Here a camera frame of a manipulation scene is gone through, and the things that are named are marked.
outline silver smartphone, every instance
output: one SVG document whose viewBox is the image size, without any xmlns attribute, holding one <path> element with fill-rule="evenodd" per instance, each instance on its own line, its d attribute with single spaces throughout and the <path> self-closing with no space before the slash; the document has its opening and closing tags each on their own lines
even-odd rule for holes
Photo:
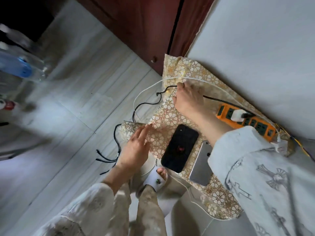
<svg viewBox="0 0 315 236">
<path fill-rule="evenodd" d="M 206 186 L 210 182 L 212 176 L 212 170 L 208 165 L 208 158 L 210 157 L 212 147 L 208 141 L 203 141 L 200 151 L 197 155 L 195 164 L 189 175 L 189 179 L 192 182 Z"/>
</svg>

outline white slipper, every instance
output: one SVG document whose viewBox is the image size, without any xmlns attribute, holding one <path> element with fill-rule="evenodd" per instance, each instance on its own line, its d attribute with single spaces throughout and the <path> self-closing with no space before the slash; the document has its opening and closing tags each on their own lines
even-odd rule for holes
<svg viewBox="0 0 315 236">
<path fill-rule="evenodd" d="M 162 176 L 160 176 L 159 173 L 157 173 L 157 170 L 159 168 L 163 168 L 166 171 L 166 179 L 163 179 Z M 136 192 L 136 197 L 139 198 L 142 191 L 144 190 L 144 187 L 146 185 L 150 185 L 153 187 L 155 192 L 158 192 L 166 183 L 168 179 L 167 170 L 164 167 L 154 167 L 150 174 L 148 175 L 148 178 L 144 181 L 144 183 L 140 186 L 140 188 Z"/>
</svg>

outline tile floor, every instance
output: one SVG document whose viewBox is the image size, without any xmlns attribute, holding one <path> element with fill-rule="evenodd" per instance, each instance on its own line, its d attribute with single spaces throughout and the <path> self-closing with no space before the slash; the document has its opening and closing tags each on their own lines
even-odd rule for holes
<svg viewBox="0 0 315 236">
<path fill-rule="evenodd" d="M 42 83 L 28 83 L 27 93 L 18 97 L 34 110 L 0 116 L 15 123 L 0 129 L 0 152 L 34 147 L 0 162 L 0 234 L 6 236 L 31 235 L 104 177 L 99 174 L 111 165 L 95 161 L 95 150 L 116 157 L 115 125 L 131 120 L 135 97 L 161 79 L 74 0 L 41 41 L 55 68 Z M 145 92 L 139 103 L 155 102 L 159 90 Z M 139 109 L 142 122 L 157 108 Z M 151 158 L 143 171 L 154 162 Z M 165 215 L 183 193 L 170 190 L 159 197 Z M 133 199 L 131 221 L 137 209 Z"/>
</svg>

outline red wooden door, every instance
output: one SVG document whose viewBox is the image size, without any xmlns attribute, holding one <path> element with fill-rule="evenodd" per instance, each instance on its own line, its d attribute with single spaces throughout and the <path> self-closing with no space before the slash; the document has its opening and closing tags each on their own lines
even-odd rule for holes
<svg viewBox="0 0 315 236">
<path fill-rule="evenodd" d="M 162 75 L 180 0 L 78 0 Z"/>
</svg>

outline white wall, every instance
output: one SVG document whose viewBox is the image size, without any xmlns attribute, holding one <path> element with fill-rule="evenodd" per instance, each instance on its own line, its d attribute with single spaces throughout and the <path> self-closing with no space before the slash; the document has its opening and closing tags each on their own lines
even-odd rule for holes
<svg viewBox="0 0 315 236">
<path fill-rule="evenodd" d="M 315 139 L 315 0 L 218 0 L 188 57 Z"/>
</svg>

